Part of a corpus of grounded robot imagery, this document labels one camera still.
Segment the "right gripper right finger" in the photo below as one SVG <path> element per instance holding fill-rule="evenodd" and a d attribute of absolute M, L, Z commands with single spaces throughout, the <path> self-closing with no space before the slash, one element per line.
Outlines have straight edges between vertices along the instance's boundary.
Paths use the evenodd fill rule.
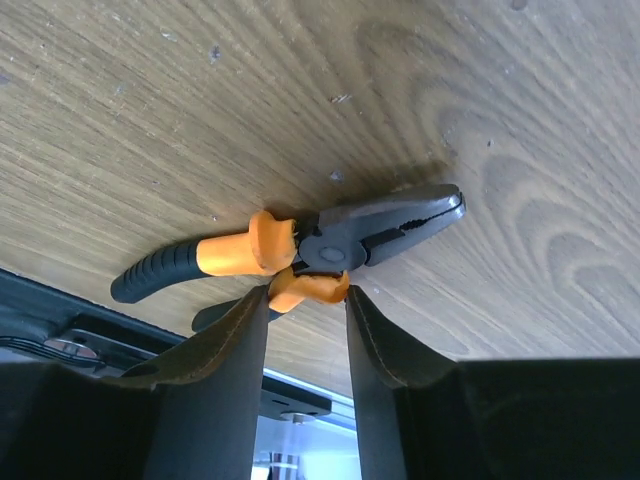
<path fill-rule="evenodd" d="M 635 479 L 639 362 L 453 361 L 346 299 L 366 479 Z"/>

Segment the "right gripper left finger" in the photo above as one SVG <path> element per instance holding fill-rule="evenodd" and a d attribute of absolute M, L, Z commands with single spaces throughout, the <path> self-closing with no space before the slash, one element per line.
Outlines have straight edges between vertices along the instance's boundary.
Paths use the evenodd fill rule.
<path fill-rule="evenodd" d="M 247 479 L 269 323 L 256 287 L 220 320 L 121 377 L 1 368 L 5 479 Z"/>

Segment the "black orange pliers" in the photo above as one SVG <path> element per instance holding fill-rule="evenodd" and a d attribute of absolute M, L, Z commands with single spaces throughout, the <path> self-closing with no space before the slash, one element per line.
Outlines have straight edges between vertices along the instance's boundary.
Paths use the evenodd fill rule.
<path fill-rule="evenodd" d="M 424 185 L 317 214 L 277 220 L 254 214 L 247 231 L 162 247 L 121 273 L 112 298 L 137 303 L 171 285 L 206 277 L 269 278 L 276 319 L 307 299 L 342 302 L 351 272 L 373 267 L 433 237 L 466 212 L 454 184 Z"/>

